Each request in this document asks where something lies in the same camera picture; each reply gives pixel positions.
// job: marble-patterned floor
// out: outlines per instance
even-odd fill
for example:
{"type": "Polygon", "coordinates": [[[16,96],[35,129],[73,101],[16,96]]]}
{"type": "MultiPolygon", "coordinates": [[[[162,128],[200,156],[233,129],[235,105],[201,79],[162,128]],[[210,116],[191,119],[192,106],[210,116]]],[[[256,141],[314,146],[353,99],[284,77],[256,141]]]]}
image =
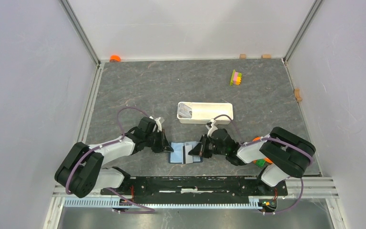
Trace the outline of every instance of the marble-patterned floor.
{"type": "MultiPolygon", "coordinates": [[[[176,113],[180,101],[232,103],[244,141],[266,135],[275,126],[307,138],[282,61],[238,59],[106,63],[86,142],[95,144],[120,136],[116,116],[126,106],[164,117],[163,128],[169,141],[198,141],[207,129],[179,122],[176,113]],[[229,85],[233,69],[243,74],[239,86],[229,85]]],[[[141,113],[125,110],[120,121],[128,130],[141,118],[141,113]]],[[[232,125],[219,127],[226,128],[236,141],[241,140],[232,125]]],[[[258,175],[261,171],[254,164],[233,166],[224,156],[216,155],[203,163],[169,164],[166,153],[155,154],[148,148],[108,166],[118,166],[133,176],[258,175]]],[[[305,174],[319,173],[317,163],[313,163],[305,174]]]]}

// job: white plastic container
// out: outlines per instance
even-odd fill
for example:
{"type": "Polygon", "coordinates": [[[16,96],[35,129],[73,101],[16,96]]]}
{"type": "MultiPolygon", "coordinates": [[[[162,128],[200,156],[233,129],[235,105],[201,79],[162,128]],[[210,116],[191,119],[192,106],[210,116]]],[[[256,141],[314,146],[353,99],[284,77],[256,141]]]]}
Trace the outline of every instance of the white plastic container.
{"type": "MultiPolygon", "coordinates": [[[[232,104],[229,103],[192,103],[192,102],[179,102],[179,104],[185,104],[192,109],[192,118],[183,118],[177,114],[177,119],[183,124],[206,124],[212,118],[218,115],[227,115],[231,119],[234,119],[234,110],[232,104]]],[[[217,125],[227,125],[231,122],[229,118],[223,116],[217,119],[217,125]]]]}

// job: small wooden block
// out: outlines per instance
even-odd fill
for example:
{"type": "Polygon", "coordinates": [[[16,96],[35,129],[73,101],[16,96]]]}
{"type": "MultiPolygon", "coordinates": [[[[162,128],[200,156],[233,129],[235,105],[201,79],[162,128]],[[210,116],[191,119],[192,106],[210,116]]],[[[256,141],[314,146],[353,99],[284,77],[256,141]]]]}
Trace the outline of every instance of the small wooden block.
{"type": "Polygon", "coordinates": [[[271,59],[271,55],[270,54],[263,54],[262,59],[271,59]]]}
{"type": "Polygon", "coordinates": [[[294,95],[295,95],[295,99],[296,101],[299,103],[300,101],[302,101],[301,96],[299,95],[299,88],[295,88],[294,89],[294,95]]]}

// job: white wall panel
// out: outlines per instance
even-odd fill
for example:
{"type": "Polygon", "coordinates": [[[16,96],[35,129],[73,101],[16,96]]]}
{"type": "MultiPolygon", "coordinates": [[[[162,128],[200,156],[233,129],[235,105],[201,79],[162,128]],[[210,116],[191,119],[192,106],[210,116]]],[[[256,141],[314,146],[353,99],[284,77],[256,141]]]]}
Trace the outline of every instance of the white wall panel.
{"type": "Polygon", "coordinates": [[[56,0],[0,0],[0,229],[42,227],[95,65],[56,0]]]}
{"type": "Polygon", "coordinates": [[[313,0],[69,0],[101,59],[283,57],[313,0]]]}
{"type": "Polygon", "coordinates": [[[366,228],[366,1],[324,1],[289,72],[348,226],[366,228]]]}

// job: black mounting plate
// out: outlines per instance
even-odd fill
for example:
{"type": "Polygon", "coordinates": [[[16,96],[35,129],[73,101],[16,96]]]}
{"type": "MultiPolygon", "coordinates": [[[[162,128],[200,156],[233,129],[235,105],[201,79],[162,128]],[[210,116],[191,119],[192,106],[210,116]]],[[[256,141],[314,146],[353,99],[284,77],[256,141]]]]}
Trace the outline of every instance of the black mounting plate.
{"type": "MultiPolygon", "coordinates": [[[[234,204],[249,203],[249,196],[287,196],[287,185],[281,181],[276,187],[267,187],[255,177],[198,176],[198,177],[126,177],[116,191],[131,195],[140,204],[234,204]],[[182,189],[196,189],[184,192],[182,189]]],[[[102,195],[113,195],[106,189],[102,195]]]]}

